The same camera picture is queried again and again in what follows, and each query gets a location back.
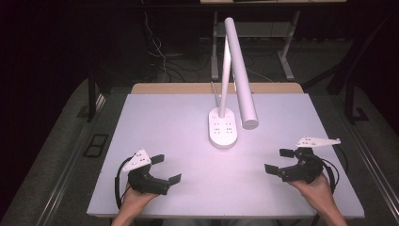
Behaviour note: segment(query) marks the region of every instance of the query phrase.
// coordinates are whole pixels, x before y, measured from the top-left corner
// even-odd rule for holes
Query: desk lamp
[[[241,125],[244,129],[248,130],[255,129],[259,125],[234,20],[227,18],[225,20],[225,27],[226,41],[223,58],[222,95],[219,107],[211,110],[208,120],[209,139],[218,149],[228,149],[237,140],[234,113],[226,107],[231,67],[240,108]]]

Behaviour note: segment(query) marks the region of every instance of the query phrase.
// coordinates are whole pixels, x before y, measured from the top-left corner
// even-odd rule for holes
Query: hand
[[[126,190],[120,211],[112,221],[113,226],[130,225],[157,194],[140,193],[130,187]]]
[[[337,204],[332,197],[328,179],[322,173],[311,184],[305,181],[288,182],[296,187],[308,204],[317,211],[327,225],[346,225]]]

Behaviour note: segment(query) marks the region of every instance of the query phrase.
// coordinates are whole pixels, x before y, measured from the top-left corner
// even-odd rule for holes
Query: white tabletop
[[[152,166],[152,176],[182,180],[146,207],[143,218],[305,218],[315,214],[299,192],[264,164],[288,167],[296,159],[279,156],[295,149],[303,136],[327,138],[307,94],[253,94],[260,125],[238,127],[238,139],[228,150],[216,149],[208,138],[208,113],[214,94],[131,94],[127,97],[88,214],[113,217],[118,213],[114,178],[120,163],[140,148],[149,156],[165,155]],[[228,108],[240,124],[236,96]],[[314,149],[341,174],[334,197],[346,218],[363,218],[364,211],[331,146]],[[120,193],[127,176],[120,177]]]

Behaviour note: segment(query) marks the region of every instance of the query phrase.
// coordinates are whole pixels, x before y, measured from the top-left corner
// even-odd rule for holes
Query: lamp arm
[[[225,26],[227,43],[231,55],[234,84],[237,92],[238,105],[240,107],[241,123],[244,129],[255,129],[259,125],[258,116],[256,114],[255,105],[253,104],[252,93],[247,78],[247,70],[238,41],[237,31],[235,30],[234,20],[232,18],[227,18],[225,20]]]
[[[231,55],[230,55],[230,50],[229,50],[229,41],[228,41],[228,38],[226,37],[225,50],[224,50],[224,56],[223,56],[222,96],[221,96],[219,112],[218,112],[218,116],[220,119],[225,118],[226,99],[227,99],[227,92],[228,92],[228,88],[229,88],[230,71],[231,71]]]

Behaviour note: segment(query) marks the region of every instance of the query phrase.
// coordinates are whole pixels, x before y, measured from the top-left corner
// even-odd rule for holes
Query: lamp base
[[[209,140],[218,149],[228,149],[237,141],[237,126],[234,113],[226,108],[225,118],[220,119],[219,107],[209,112]]]

